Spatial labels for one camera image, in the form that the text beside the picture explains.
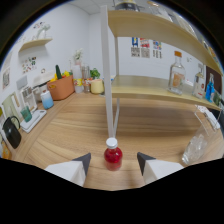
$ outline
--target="wall shelf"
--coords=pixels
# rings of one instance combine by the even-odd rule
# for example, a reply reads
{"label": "wall shelf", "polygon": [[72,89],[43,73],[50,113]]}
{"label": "wall shelf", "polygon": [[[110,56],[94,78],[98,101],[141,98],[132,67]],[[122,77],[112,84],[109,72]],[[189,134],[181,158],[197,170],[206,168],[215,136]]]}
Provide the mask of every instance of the wall shelf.
{"label": "wall shelf", "polygon": [[220,111],[221,108],[206,99],[198,99],[192,95],[193,87],[185,84],[182,95],[170,93],[167,90],[169,80],[132,75],[117,75],[112,82],[113,98],[132,98],[163,100],[187,104],[197,104]]}
{"label": "wall shelf", "polygon": [[[110,80],[110,54],[109,54],[109,29],[115,39],[116,77],[111,84]],[[220,111],[214,103],[205,99],[198,99],[192,95],[193,87],[184,85],[182,95],[170,93],[168,80],[120,75],[118,37],[139,37],[161,41],[183,50],[197,58],[204,65],[214,69],[220,75],[222,72],[209,52],[203,45],[186,30],[176,24],[158,16],[148,13],[129,10],[108,11],[107,6],[101,6],[101,42],[104,86],[106,96],[106,111],[109,137],[116,137],[119,119],[120,98],[151,99],[170,102],[196,104]],[[117,111],[113,122],[112,98],[117,98]]]}
{"label": "wall shelf", "polygon": [[28,41],[28,42],[26,42],[22,45],[19,52],[23,51],[25,49],[31,48],[31,47],[37,47],[37,46],[45,45],[46,43],[50,42],[51,40],[53,40],[53,39],[52,38],[46,38],[46,39]]}
{"label": "wall shelf", "polygon": [[108,11],[108,25],[114,37],[141,37],[177,47],[222,72],[204,46],[178,25],[158,16],[129,10]]}

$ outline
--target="red bottle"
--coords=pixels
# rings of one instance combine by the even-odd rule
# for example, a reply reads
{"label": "red bottle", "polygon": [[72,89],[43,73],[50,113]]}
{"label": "red bottle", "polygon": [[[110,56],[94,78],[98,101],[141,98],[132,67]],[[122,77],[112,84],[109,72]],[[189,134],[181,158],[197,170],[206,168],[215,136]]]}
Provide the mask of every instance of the red bottle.
{"label": "red bottle", "polygon": [[106,141],[107,149],[104,152],[105,165],[108,170],[119,170],[122,164],[122,151],[117,147],[116,138],[108,138]]}

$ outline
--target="orange container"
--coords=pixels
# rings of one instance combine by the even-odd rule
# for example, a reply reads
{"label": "orange container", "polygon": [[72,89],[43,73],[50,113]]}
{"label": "orange container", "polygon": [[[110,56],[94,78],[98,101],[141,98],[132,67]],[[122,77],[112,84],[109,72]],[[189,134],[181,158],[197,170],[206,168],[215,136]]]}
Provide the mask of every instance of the orange container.
{"label": "orange container", "polygon": [[48,82],[47,88],[50,91],[53,100],[63,100],[75,91],[73,75],[54,82]]}

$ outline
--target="potted plant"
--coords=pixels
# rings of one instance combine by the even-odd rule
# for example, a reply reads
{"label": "potted plant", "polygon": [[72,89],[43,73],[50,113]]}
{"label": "potted plant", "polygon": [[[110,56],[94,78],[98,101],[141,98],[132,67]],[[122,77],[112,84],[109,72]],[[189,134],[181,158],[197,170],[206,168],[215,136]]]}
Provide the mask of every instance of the potted plant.
{"label": "potted plant", "polygon": [[100,78],[100,73],[98,72],[98,70],[96,68],[94,68],[93,70],[90,70],[90,75],[93,79]]}

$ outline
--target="blue object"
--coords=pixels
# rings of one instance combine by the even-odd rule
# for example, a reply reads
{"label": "blue object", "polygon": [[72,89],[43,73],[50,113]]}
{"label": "blue object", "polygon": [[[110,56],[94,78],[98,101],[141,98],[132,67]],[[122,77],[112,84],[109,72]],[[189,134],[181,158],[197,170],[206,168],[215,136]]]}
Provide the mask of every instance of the blue object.
{"label": "blue object", "polygon": [[44,109],[49,109],[49,108],[53,107],[53,105],[54,105],[54,101],[53,101],[49,91],[46,91],[41,94],[41,100],[42,100]]}
{"label": "blue object", "polygon": [[211,98],[211,84],[212,84],[211,82],[208,83],[206,94],[205,94],[205,99],[208,100],[209,102]]}
{"label": "blue object", "polygon": [[138,47],[138,38],[137,37],[132,37],[132,46],[137,46]]}
{"label": "blue object", "polygon": [[205,94],[205,99],[208,100],[210,103],[213,102],[213,97],[215,93],[213,80],[214,80],[213,74],[210,74],[210,79],[209,79],[209,83],[207,85],[206,94]]}

